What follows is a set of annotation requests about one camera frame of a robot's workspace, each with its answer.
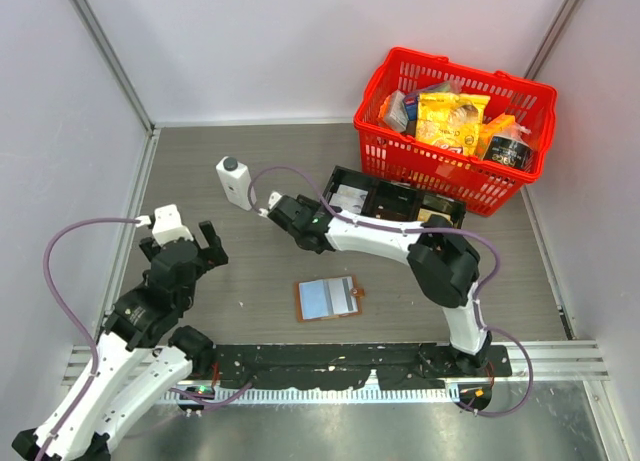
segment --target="red basket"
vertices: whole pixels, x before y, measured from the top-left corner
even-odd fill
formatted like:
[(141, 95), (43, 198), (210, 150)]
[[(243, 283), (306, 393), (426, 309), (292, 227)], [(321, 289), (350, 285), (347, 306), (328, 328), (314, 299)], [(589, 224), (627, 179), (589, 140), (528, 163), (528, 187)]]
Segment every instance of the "red basket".
[[(460, 80), (465, 93), (491, 96), (485, 123), (506, 112), (531, 130), (523, 136), (534, 151), (527, 171), (419, 143), (377, 125), (380, 105), (396, 89), (408, 93), (447, 79)], [(362, 170), (465, 201), (469, 211), (489, 216), (522, 185), (533, 183), (542, 174), (555, 130), (556, 96), (551, 86), (502, 71), (491, 74), (450, 63), (444, 56), (393, 48), (369, 81), (354, 117)]]

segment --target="white wall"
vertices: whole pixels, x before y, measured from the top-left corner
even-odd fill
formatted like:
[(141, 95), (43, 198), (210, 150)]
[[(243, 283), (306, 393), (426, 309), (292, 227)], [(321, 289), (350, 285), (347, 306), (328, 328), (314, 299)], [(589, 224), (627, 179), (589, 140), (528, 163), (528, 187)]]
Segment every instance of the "white wall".
[(89, 0), (157, 122), (351, 117), (389, 48), (523, 74), (562, 0)]
[[(61, 227), (123, 215), (144, 133), (69, 0), (0, 0), (0, 459), (49, 416), (79, 341), (42, 278)], [(115, 227), (70, 235), (53, 253), (59, 289), (97, 319)]]
[(532, 187), (574, 325), (601, 346), (629, 435), (640, 433), (638, 25), (638, 0), (584, 1), (539, 77), (558, 89), (558, 121)]

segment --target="reflective surface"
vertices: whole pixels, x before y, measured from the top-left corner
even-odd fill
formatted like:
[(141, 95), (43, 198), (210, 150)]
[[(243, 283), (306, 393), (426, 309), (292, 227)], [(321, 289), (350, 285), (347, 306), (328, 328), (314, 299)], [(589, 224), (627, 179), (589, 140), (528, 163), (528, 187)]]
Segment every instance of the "reflective surface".
[[(525, 383), (495, 387), (492, 410), (515, 404)], [(179, 412), (154, 407), (131, 430)], [(451, 404), (236, 406), (202, 418), (177, 417), (125, 439), (125, 460), (400, 461), (604, 460), (582, 383), (537, 383), (519, 412), (476, 418)]]

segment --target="black bottle cap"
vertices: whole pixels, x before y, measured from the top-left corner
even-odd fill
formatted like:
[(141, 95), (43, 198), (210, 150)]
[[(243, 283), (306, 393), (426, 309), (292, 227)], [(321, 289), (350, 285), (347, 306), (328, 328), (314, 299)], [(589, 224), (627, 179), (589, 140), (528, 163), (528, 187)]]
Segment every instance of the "black bottle cap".
[(224, 169), (227, 171), (234, 171), (238, 168), (238, 160), (229, 156), (224, 160), (222, 166), (224, 166)]

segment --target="white bottle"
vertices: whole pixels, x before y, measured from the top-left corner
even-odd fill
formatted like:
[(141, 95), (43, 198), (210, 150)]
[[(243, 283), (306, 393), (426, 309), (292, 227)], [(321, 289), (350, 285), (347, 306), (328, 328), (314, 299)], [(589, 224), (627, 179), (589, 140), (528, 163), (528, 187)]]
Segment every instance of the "white bottle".
[[(249, 168), (239, 163), (236, 158), (225, 156), (216, 166), (216, 171), (227, 199), (236, 206), (249, 211), (251, 209), (247, 196), (249, 184), (251, 183)], [(251, 189), (251, 200), (255, 204), (256, 193), (253, 189)]]

